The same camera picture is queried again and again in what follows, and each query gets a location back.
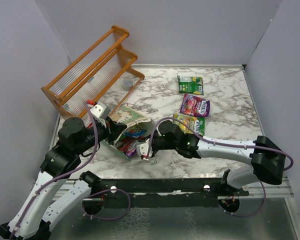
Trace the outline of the green printed paper bag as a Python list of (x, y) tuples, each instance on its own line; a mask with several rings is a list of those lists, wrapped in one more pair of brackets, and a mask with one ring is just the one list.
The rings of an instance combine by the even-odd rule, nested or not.
[(126, 105), (119, 107), (117, 111), (113, 115), (111, 115), (111, 119), (118, 123), (126, 124), (127, 129), (123, 131), (123, 133), (114, 142), (114, 144), (110, 144), (105, 140), (102, 142), (102, 144), (111, 152), (129, 161), (131, 160), (132, 157), (137, 155), (137, 152), (131, 158), (127, 158), (122, 152), (120, 152), (117, 149), (125, 139), (132, 138), (132, 137), (125, 136), (124, 133), (128, 132), (130, 129), (132, 129), (135, 126), (146, 129), (147, 132), (143, 136), (136, 138), (138, 141), (140, 141), (151, 134), (155, 123), (151, 118), (145, 116), (144, 114)]

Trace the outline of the blue white snack packet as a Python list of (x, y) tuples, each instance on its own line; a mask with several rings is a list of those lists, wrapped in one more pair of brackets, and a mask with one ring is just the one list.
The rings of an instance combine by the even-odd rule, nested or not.
[(129, 138), (135, 138), (138, 139), (139, 137), (143, 136), (147, 132), (146, 129), (141, 128), (139, 126), (134, 126), (129, 131), (125, 132), (124, 135)]

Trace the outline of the purple pink candy bag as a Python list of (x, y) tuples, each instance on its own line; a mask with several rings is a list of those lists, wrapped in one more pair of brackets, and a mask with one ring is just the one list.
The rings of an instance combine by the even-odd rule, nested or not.
[(138, 140), (135, 138), (126, 138), (117, 148), (117, 150), (122, 152), (128, 159), (130, 159), (137, 152), (137, 142)]

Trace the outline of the purple berries candy bag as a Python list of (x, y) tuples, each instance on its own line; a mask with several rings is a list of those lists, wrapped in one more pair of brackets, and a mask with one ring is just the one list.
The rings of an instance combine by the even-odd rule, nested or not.
[(180, 113), (193, 117), (206, 118), (210, 114), (210, 107), (209, 100), (186, 93), (181, 104)]

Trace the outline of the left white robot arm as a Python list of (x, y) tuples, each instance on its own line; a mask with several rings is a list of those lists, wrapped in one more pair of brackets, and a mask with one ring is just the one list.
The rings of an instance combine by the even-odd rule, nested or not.
[(96, 197), (101, 186), (94, 180), (78, 180), (58, 200), (55, 194), (81, 163), (80, 155), (103, 140), (115, 141), (127, 128), (110, 120), (107, 125), (94, 121), (87, 128), (82, 119), (71, 117), (58, 131), (59, 140), (50, 149), (40, 166), (30, 195), (17, 215), (0, 225), (0, 236), (9, 240), (47, 240), (58, 222), (85, 197)]

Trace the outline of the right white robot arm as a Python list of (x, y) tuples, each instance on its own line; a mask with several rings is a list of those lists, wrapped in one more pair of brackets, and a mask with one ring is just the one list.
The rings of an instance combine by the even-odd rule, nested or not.
[(160, 150), (174, 150), (188, 159), (218, 158), (243, 163), (240, 168), (224, 172), (219, 189), (226, 196), (254, 182), (278, 186), (283, 181), (284, 153), (263, 135), (248, 141), (214, 139), (184, 133), (179, 125), (164, 120), (137, 146), (137, 153), (144, 160)]

